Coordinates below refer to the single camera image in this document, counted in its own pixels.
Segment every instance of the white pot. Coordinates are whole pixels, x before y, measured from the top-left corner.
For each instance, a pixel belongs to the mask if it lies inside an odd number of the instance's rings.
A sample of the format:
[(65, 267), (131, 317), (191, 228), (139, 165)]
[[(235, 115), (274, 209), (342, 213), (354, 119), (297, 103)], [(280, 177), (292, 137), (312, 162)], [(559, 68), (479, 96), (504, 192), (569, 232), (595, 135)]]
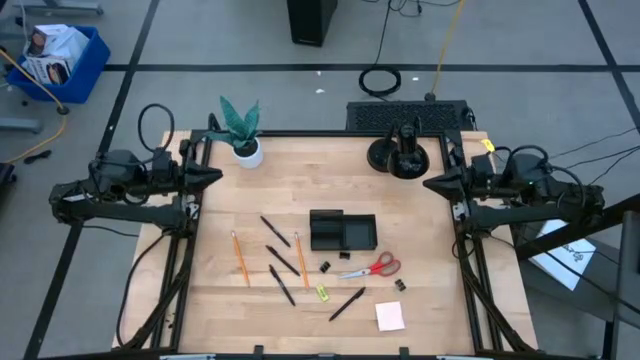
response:
[(262, 153), (262, 145), (260, 145), (260, 140), (256, 138), (256, 142), (258, 143), (258, 150), (256, 150), (256, 152), (253, 153), (253, 155), (251, 156), (242, 157), (236, 154), (236, 152), (232, 150), (233, 156), (236, 158), (236, 160), (238, 160), (238, 164), (240, 164), (240, 166), (242, 166), (245, 169), (253, 169), (258, 167), (258, 165), (260, 165), (260, 163), (262, 163), (262, 160), (264, 159), (264, 154)]

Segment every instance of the black pen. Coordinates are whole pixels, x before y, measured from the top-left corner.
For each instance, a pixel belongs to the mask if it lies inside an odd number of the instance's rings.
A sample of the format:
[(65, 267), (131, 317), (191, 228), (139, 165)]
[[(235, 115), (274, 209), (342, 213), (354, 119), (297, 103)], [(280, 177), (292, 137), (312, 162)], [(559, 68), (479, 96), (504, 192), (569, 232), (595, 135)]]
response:
[(282, 240), (282, 242), (287, 245), (288, 247), (291, 247), (291, 244), (289, 244), (289, 242), (287, 240), (285, 240), (284, 236), (282, 236), (282, 234), (280, 234), (280, 232), (278, 232), (278, 230), (276, 230), (276, 228), (273, 227), (273, 225), (271, 225), (270, 222), (267, 221), (267, 219), (264, 218), (264, 216), (260, 216), (260, 219), (262, 219), (262, 222), (267, 225), (267, 227), (269, 229), (271, 229), (271, 231), (273, 231), (274, 234), (276, 234), (277, 237), (280, 238), (280, 240)]
[(300, 273), (298, 272), (298, 270), (296, 270), (296, 268), (294, 268), (293, 266), (291, 266), (291, 264), (289, 264), (287, 262), (287, 260), (283, 259), (282, 256), (280, 256), (280, 254), (278, 254), (278, 252), (276, 251), (276, 249), (272, 248), (269, 245), (265, 245), (267, 247), (267, 250), (269, 250), (270, 253), (273, 254), (273, 256), (277, 257), (278, 260), (282, 261), (282, 263), (284, 264), (284, 266), (288, 267), (289, 270), (293, 271), (294, 274), (300, 276)]
[(291, 303), (291, 305), (296, 306), (296, 302), (293, 301), (291, 294), (289, 294), (289, 290), (287, 290), (287, 288), (284, 286), (284, 283), (280, 279), (280, 276), (278, 276), (276, 269), (274, 269), (273, 266), (271, 266), (271, 264), (269, 264), (269, 271), (271, 272), (271, 275), (273, 275), (273, 277), (276, 278), (276, 281), (278, 281), (278, 285), (280, 285), (280, 289), (282, 289), (282, 291), (284, 291), (284, 294), (287, 295), (287, 299), (289, 299), (289, 302)]
[(337, 318), (337, 317), (338, 317), (338, 315), (340, 315), (340, 313), (342, 313), (342, 312), (344, 311), (344, 309), (346, 309), (349, 305), (351, 305), (351, 303), (352, 303), (355, 299), (357, 299), (357, 298), (359, 298), (360, 296), (362, 296), (362, 294), (364, 294), (364, 289), (366, 289), (366, 287), (362, 287), (362, 289), (358, 290), (358, 292), (357, 292), (355, 295), (353, 295), (353, 296), (351, 297), (351, 299), (349, 299), (346, 303), (344, 303), (344, 305), (342, 305), (342, 306), (340, 307), (340, 309), (338, 309), (338, 311), (336, 311), (336, 313), (335, 313), (335, 314), (331, 315), (331, 317), (329, 318), (329, 321), (331, 321), (331, 320), (333, 320), (333, 319)]

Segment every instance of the wooden tabletop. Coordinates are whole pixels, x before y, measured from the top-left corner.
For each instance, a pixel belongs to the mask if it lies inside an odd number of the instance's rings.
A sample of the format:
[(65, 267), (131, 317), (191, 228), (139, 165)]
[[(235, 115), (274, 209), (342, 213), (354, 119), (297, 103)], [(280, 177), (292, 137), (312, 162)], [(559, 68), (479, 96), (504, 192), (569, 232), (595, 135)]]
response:
[[(177, 154), (177, 132), (172, 149)], [(483, 132), (463, 133), (469, 158), (484, 153)], [(473, 354), (466, 303), (458, 261), (451, 254), (453, 223), (448, 202), (424, 188), (422, 180), (443, 173), (438, 141), (420, 139), (431, 165), (420, 180), (406, 181), (373, 170), (366, 161), (372, 138), (262, 137), (264, 162), (240, 168), (231, 148), (214, 143), (210, 166), (224, 177), (205, 191), (194, 263), (180, 341), (181, 352), (251, 353), (264, 345), (265, 353), (397, 354), (408, 346), (412, 355)], [(155, 203), (167, 198), (156, 198)], [(378, 247), (352, 252), (350, 260), (338, 252), (311, 251), (309, 210), (343, 209), (345, 214), (375, 214)], [(293, 245), (287, 248), (261, 222), (264, 215)], [(245, 285), (230, 236), (235, 231), (251, 287)], [(271, 245), (299, 269), (293, 234), (298, 232), (311, 287), (270, 254)], [(136, 257), (159, 235), (144, 225)], [(511, 241), (506, 227), (494, 235)], [(513, 249), (487, 239), (485, 252), (494, 300), (507, 320), (529, 345), (536, 347), (518, 263)], [(130, 338), (158, 301), (169, 241), (140, 263), (131, 290), (122, 332)], [(402, 262), (389, 277), (343, 280), (338, 276), (367, 267), (382, 251)], [(326, 274), (319, 271), (331, 263)], [(290, 290), (293, 307), (269, 273), (272, 264)], [(407, 289), (394, 284), (402, 279)], [(323, 303), (315, 286), (323, 284), (329, 301)], [(328, 319), (362, 286), (365, 294), (336, 320)], [(375, 304), (399, 301), (406, 329), (380, 332)], [(479, 305), (484, 346), (490, 348), (486, 314)], [(169, 311), (164, 326), (172, 326)], [(168, 343), (165, 331), (164, 343)]]

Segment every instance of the yellow pencil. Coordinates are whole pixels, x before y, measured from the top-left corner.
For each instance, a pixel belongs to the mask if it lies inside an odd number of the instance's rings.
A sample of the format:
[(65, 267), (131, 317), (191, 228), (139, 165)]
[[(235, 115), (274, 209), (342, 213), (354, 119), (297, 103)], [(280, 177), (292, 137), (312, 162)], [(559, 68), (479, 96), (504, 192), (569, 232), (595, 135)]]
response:
[(304, 287), (309, 288), (309, 278), (307, 277), (307, 269), (304, 267), (304, 258), (302, 257), (302, 248), (300, 248), (300, 238), (295, 233), (296, 247), (298, 248), (298, 259), (300, 259), (300, 269), (302, 269), (302, 277), (304, 279)]
[(238, 244), (238, 238), (236, 237), (235, 231), (231, 231), (231, 237), (233, 238), (233, 246), (236, 248), (236, 256), (238, 256), (238, 261), (240, 261), (240, 267), (242, 267), (242, 274), (244, 275), (244, 281), (247, 283), (247, 287), (251, 287), (251, 285), (249, 285), (249, 274), (247, 274), (247, 267), (244, 266), (242, 253), (240, 252), (240, 244)]

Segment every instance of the scissors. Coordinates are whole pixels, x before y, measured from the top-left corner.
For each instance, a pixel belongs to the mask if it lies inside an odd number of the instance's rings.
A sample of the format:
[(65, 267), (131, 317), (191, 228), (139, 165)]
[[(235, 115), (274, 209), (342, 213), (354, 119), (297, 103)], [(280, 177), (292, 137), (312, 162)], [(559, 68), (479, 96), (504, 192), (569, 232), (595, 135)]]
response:
[(351, 279), (365, 275), (391, 276), (400, 270), (402, 264), (393, 258), (393, 254), (385, 251), (380, 254), (378, 261), (366, 269), (358, 270), (350, 274), (340, 276), (340, 279)]

